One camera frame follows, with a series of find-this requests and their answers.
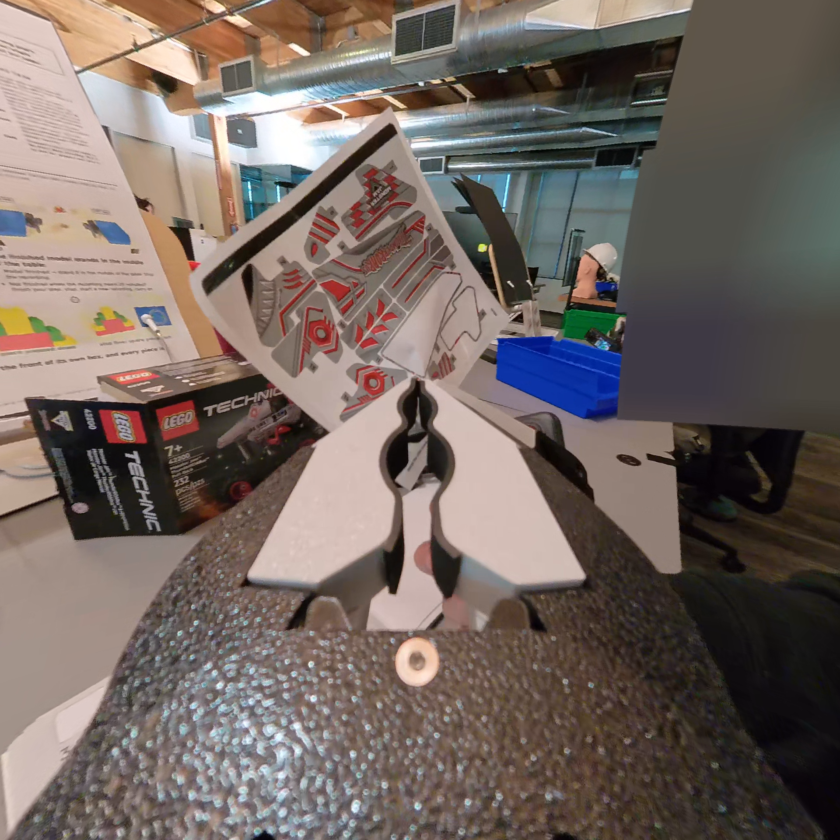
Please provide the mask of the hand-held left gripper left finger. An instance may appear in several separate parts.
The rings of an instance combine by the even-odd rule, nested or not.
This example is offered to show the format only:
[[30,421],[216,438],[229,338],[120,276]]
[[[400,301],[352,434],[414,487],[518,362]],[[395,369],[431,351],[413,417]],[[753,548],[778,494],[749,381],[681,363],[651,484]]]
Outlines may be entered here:
[[337,599],[366,627],[371,600],[396,590],[405,556],[403,495],[419,380],[406,380],[312,450],[248,571],[248,583]]

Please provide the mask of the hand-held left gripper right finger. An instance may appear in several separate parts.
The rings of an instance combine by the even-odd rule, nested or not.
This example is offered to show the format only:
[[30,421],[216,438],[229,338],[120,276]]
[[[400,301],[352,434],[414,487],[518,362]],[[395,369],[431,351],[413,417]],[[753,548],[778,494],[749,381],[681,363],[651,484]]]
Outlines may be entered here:
[[489,616],[497,604],[580,588],[581,562],[526,460],[536,455],[453,397],[421,381],[428,466],[438,480],[430,504],[433,578]]

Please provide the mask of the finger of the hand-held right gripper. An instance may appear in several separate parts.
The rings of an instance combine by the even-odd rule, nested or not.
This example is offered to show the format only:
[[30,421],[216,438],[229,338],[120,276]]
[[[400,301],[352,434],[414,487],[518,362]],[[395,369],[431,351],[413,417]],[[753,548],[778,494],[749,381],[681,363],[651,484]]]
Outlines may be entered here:
[[453,397],[462,405],[483,417],[491,425],[505,435],[518,441],[518,444],[525,448],[535,448],[537,444],[537,431],[500,410],[495,404],[480,400],[458,387],[453,388]]

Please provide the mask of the toy sticker sheet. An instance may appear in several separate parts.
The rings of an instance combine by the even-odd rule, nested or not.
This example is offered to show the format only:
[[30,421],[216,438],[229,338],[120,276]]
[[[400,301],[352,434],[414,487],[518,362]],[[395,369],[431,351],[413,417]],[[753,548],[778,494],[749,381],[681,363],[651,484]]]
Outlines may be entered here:
[[192,274],[215,330],[329,431],[405,379],[458,385],[508,313],[393,112]]

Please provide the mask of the person's right hand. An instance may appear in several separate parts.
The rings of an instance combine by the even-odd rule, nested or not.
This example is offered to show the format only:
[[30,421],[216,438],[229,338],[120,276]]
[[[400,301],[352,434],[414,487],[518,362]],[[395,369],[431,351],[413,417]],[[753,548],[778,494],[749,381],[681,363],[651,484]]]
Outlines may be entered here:
[[[414,562],[421,572],[428,575],[433,574],[431,542],[423,542],[416,548]],[[440,614],[443,618],[437,623],[439,628],[447,631],[469,631],[472,629],[473,611],[469,604],[458,595],[443,599]]]

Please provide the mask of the blue plastic bin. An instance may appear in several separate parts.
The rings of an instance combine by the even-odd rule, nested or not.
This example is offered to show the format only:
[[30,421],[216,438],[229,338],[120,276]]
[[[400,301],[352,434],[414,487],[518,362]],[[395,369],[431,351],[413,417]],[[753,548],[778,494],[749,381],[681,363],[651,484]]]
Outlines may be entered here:
[[497,342],[497,380],[584,419],[617,413],[622,356],[551,337]]

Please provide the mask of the green plastic bin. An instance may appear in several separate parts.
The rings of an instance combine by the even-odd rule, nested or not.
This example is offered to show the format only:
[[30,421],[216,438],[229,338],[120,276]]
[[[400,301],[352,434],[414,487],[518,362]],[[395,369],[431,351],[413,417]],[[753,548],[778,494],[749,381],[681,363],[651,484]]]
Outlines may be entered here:
[[568,340],[584,340],[591,330],[609,335],[620,318],[612,309],[566,310],[563,314],[563,337]]

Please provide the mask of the black office chair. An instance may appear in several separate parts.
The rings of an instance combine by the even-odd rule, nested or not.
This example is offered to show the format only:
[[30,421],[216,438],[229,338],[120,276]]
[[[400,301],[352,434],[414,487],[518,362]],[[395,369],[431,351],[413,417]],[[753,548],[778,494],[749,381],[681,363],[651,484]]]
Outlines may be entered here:
[[708,445],[676,444],[679,531],[721,553],[726,572],[746,567],[737,550],[698,526],[697,517],[729,522],[738,508],[769,516],[788,497],[802,430],[710,425]]

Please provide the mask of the black flag board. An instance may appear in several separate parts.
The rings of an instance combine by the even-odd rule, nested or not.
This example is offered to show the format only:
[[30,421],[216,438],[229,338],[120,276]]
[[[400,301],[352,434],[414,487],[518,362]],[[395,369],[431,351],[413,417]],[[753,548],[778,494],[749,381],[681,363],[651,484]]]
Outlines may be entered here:
[[535,301],[522,248],[493,189],[463,174],[452,183],[488,235],[488,259],[500,304],[512,309]]

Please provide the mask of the black toy set box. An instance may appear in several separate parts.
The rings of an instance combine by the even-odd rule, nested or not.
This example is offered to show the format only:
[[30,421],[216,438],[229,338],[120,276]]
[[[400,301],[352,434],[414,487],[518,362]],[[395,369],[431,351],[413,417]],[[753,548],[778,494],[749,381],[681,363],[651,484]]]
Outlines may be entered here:
[[77,540],[192,530],[327,433],[229,355],[98,381],[111,400],[26,400]]

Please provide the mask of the person's legs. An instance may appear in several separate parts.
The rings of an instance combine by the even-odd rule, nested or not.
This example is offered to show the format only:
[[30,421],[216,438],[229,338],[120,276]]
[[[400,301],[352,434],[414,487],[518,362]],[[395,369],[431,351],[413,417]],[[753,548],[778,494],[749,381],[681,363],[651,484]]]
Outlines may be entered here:
[[839,837],[839,577],[770,583],[684,571],[669,578],[745,728],[826,838]]

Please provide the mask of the toy instruction booklet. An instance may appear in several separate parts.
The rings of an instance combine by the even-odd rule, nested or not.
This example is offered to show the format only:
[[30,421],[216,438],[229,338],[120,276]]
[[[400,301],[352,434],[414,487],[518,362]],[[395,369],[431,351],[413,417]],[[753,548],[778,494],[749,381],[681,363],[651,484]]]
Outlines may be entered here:
[[56,775],[93,720],[110,678],[38,717],[2,755],[2,791],[10,834]]

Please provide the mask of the white vent grille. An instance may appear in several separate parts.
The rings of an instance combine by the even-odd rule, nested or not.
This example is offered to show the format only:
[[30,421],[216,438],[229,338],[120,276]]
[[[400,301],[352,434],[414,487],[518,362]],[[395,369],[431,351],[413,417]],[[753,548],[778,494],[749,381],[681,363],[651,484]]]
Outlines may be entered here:
[[441,1],[395,14],[391,63],[398,65],[456,52],[461,7],[460,1]]
[[259,61],[255,56],[222,62],[218,69],[223,98],[236,98],[258,91]]

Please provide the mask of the cardboard instruction poster board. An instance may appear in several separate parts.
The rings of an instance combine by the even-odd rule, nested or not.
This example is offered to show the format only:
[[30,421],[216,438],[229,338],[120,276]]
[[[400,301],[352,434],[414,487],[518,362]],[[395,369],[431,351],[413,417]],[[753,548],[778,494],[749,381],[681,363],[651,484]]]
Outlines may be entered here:
[[179,240],[136,206],[59,34],[2,2],[1,411],[220,353]]

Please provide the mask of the silver ventilation duct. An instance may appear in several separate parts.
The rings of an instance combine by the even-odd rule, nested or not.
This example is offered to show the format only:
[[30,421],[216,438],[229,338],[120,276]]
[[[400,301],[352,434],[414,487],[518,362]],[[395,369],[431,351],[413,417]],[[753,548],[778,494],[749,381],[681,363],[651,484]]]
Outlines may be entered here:
[[428,174],[573,168],[584,151],[591,166],[599,146],[651,143],[667,97],[634,100],[634,93],[598,93],[586,86],[562,91],[505,93],[514,70],[551,71],[555,60],[682,37],[692,2],[509,2],[469,11],[462,3],[456,52],[391,63],[392,33],[291,59],[276,67],[261,59],[258,91],[225,99],[218,79],[197,82],[193,96],[217,116],[290,114],[330,104],[360,103],[418,93],[477,76],[492,81],[485,98],[405,111],[398,115]]

